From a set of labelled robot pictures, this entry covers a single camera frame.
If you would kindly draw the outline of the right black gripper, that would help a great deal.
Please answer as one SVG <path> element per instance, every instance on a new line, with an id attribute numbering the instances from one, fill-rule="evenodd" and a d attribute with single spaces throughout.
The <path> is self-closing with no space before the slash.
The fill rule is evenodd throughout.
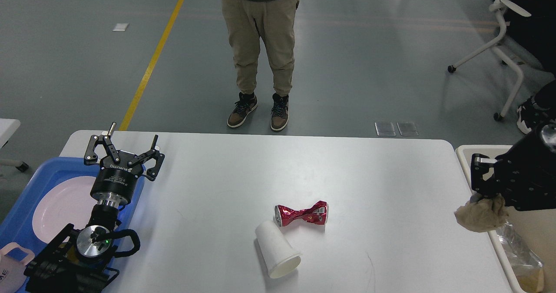
<path id="1" fill-rule="evenodd" d="M 470 202 L 494 199 L 501 194 L 506 206 L 518 211 L 554 209 L 555 156 L 554 132 L 531 132 L 508 152 L 494 158 L 474 153 L 470 172 L 475 193 Z M 494 180 L 485 180 L 484 175 L 494 165 Z"/>

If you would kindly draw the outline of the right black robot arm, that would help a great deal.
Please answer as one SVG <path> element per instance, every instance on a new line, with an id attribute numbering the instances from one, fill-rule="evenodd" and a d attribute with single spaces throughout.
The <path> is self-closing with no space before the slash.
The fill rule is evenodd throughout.
<path id="1" fill-rule="evenodd" d="M 508 152 L 495 158 L 471 157 L 471 202 L 504 198 L 518 211 L 556 207 L 556 126 L 553 120 L 537 125 Z"/>

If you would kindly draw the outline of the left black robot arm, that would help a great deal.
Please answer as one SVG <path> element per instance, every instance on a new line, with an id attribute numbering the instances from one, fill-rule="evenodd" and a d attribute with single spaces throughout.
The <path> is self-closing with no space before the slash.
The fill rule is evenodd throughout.
<path id="1" fill-rule="evenodd" d="M 131 203 L 139 178 L 157 178 L 165 155 L 157 147 L 158 135 L 144 153 L 117 149 L 111 140 L 115 126 L 105 135 L 91 135 L 83 157 L 86 166 L 99 166 L 88 223 L 81 229 L 67 224 L 30 261 L 24 270 L 27 292 L 100 293 L 120 273 L 110 262 L 139 251 L 137 232 L 120 228 L 119 213 Z"/>

